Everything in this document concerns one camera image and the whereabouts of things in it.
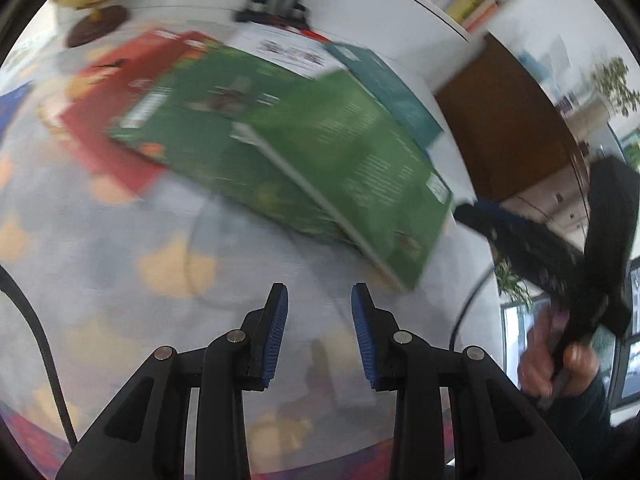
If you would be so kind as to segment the right forearm dark sleeve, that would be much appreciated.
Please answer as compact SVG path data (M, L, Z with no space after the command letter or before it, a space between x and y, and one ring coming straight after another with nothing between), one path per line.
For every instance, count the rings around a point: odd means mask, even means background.
M611 424L600 375L579 396L556 400L541 416L583 479L639 478L639 415Z

